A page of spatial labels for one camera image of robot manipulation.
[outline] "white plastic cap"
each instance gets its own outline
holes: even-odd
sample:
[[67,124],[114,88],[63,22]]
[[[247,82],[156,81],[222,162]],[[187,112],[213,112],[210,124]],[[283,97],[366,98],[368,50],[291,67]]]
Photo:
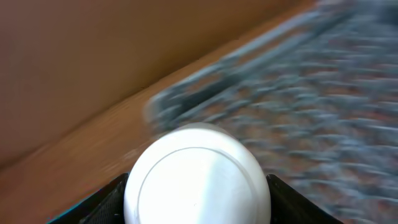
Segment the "white plastic cap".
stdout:
[[269,223],[271,198],[252,154],[224,130],[190,124],[141,155],[124,193],[127,224]]

